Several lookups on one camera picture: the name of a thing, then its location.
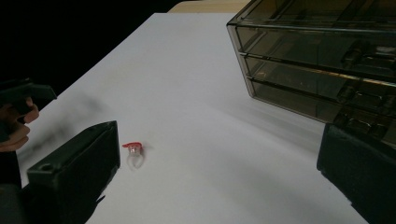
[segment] transparent drawer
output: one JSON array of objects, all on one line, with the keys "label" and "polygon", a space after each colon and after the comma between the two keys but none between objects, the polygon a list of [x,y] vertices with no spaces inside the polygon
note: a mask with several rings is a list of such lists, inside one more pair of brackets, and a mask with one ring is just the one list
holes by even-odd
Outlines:
[{"label": "transparent drawer", "polygon": [[248,80],[248,82],[253,98],[311,119],[353,128],[391,147],[396,147],[396,119],[353,106],[339,105],[312,95],[281,89],[270,83],[260,83],[255,80]]},{"label": "transparent drawer", "polygon": [[247,79],[256,83],[276,85],[291,92],[396,118],[396,87],[392,83],[260,58],[240,57]]},{"label": "transparent drawer", "polygon": [[253,0],[227,23],[238,54],[396,81],[396,1]]}]

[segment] white tabletop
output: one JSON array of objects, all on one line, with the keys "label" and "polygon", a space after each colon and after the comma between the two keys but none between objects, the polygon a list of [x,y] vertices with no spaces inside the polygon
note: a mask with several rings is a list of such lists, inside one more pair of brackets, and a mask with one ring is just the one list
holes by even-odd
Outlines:
[{"label": "white tabletop", "polygon": [[23,185],[52,150],[116,120],[120,145],[142,142],[146,160],[131,170],[120,146],[89,223],[366,223],[316,168],[324,124],[248,96],[233,15],[153,14],[30,124]]}]

